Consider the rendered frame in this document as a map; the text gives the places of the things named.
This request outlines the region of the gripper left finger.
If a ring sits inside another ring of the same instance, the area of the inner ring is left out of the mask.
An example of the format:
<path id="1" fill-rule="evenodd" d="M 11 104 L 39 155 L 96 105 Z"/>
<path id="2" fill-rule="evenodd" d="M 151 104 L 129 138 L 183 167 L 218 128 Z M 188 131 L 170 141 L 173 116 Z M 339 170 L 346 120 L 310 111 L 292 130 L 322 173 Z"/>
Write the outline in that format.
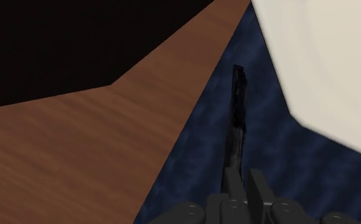
<path id="1" fill-rule="evenodd" d="M 210 195 L 205 208 L 194 202 L 180 202 L 147 224 L 251 224 L 245 201 L 239 172 L 228 167 L 222 178 L 222 193 Z"/>

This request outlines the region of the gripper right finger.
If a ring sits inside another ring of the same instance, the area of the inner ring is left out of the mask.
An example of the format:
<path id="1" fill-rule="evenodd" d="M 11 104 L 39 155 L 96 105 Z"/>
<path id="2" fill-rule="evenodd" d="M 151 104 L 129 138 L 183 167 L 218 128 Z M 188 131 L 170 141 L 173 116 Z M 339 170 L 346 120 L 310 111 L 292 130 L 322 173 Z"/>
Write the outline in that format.
<path id="1" fill-rule="evenodd" d="M 246 196 L 254 224 L 361 224 L 340 212 L 329 212 L 315 220 L 298 202 L 276 197 L 258 169 L 249 171 Z"/>

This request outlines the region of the black thin bar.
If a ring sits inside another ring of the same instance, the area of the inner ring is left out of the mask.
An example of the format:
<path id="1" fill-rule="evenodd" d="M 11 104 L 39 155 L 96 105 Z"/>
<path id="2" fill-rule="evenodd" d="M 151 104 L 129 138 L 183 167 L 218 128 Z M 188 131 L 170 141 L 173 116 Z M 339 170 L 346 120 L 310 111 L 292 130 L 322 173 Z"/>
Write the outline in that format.
<path id="1" fill-rule="evenodd" d="M 239 65 L 232 67 L 232 89 L 230 100 L 229 124 L 225 142 L 222 183 L 220 191 L 229 193 L 228 178 L 225 169 L 235 168 L 236 176 L 243 180 L 241 168 L 243 157 L 243 141 L 246 131 L 246 89 L 247 80 L 244 68 Z"/>

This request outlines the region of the blue upholstered furniture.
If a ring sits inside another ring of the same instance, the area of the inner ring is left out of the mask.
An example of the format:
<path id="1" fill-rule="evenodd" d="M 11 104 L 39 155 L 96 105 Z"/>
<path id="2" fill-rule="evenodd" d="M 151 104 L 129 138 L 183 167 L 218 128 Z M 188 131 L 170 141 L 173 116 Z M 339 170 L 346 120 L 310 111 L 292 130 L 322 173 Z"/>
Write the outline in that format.
<path id="1" fill-rule="evenodd" d="M 312 217 L 339 211 L 361 221 L 361 154 L 301 127 L 290 115 L 254 9 L 247 7 L 133 224 L 174 204 L 202 206 L 220 190 L 232 67 L 248 80 L 243 169 Z"/>

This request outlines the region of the white block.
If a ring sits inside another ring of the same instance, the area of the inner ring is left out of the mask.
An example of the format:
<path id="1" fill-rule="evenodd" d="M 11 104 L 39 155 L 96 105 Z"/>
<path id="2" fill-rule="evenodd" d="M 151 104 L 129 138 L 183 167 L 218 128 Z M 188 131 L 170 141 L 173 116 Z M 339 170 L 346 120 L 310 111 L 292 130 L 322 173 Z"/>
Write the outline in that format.
<path id="1" fill-rule="evenodd" d="M 361 0 L 251 0 L 291 115 L 361 153 Z"/>

